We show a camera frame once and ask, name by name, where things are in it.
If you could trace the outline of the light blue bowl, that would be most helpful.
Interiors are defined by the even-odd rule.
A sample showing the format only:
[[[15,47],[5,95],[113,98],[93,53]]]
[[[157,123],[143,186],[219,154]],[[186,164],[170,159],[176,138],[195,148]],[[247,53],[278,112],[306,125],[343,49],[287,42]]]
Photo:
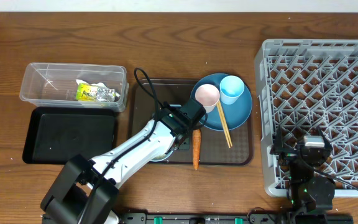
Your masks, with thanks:
[[[174,108],[180,108],[181,105],[170,105],[171,107],[174,107]],[[155,158],[153,158],[151,160],[151,162],[161,162],[161,161],[164,161],[165,159],[169,158],[171,155],[172,155],[173,151],[168,151],[166,152],[165,154],[161,154]]]

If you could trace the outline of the foil snack wrapper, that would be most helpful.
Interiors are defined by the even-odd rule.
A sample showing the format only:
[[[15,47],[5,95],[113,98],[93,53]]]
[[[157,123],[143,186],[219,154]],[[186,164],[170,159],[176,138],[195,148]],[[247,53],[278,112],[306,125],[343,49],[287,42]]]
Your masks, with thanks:
[[[115,89],[98,90],[98,91],[78,91],[75,98],[78,101],[92,102],[115,102],[120,99],[121,95]]]

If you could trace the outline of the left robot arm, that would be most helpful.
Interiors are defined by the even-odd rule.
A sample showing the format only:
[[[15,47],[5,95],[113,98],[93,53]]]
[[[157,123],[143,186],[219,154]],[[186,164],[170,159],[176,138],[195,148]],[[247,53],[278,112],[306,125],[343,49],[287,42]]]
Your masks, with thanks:
[[[182,107],[158,108],[137,134],[90,160],[71,158],[58,174],[40,207],[55,223],[119,223],[113,211],[119,188],[157,156],[179,146],[205,115],[190,98]]]

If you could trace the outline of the orange carrot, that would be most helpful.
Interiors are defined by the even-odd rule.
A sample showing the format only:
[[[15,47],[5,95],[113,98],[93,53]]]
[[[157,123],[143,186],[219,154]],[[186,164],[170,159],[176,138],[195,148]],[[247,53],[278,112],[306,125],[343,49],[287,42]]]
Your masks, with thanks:
[[[201,150],[201,130],[196,129],[192,134],[193,168],[198,170]]]

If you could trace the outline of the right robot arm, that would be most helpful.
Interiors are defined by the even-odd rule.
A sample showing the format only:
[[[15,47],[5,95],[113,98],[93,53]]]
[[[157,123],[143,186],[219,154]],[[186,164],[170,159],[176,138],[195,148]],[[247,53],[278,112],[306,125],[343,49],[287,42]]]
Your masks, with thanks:
[[[287,166],[290,181],[287,199],[292,209],[280,217],[281,223],[327,223],[326,211],[333,208],[335,183],[315,176],[314,169],[326,162],[333,150],[320,128],[315,136],[305,135],[294,147],[285,145],[282,128],[277,128],[270,153],[278,156],[278,165]]]

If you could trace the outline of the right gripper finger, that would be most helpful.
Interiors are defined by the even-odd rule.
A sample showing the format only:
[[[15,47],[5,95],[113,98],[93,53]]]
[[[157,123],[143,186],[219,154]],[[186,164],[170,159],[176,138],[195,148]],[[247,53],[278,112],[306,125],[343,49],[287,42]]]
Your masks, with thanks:
[[[276,136],[273,141],[273,146],[270,150],[270,154],[280,155],[280,154],[286,153],[287,151],[288,151],[288,149],[286,146],[284,146],[284,142],[283,142],[282,127],[278,126],[278,128],[276,130]]]
[[[326,136],[324,135],[323,131],[321,130],[321,128],[318,126],[316,128],[318,134],[321,136],[323,142],[324,142],[324,148],[325,149],[333,149],[331,143],[328,141],[328,139],[326,138]]]

